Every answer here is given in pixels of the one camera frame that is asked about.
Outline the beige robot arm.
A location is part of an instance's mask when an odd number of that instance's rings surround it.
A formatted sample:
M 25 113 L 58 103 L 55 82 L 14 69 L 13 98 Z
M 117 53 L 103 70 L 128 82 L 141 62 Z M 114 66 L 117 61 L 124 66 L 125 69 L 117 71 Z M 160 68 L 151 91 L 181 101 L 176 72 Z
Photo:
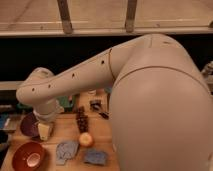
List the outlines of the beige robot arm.
M 48 116 L 58 112 L 58 96 L 108 86 L 121 171 L 210 171 L 213 98 L 188 52 L 169 36 L 132 39 L 58 75 L 37 68 L 16 97 Z

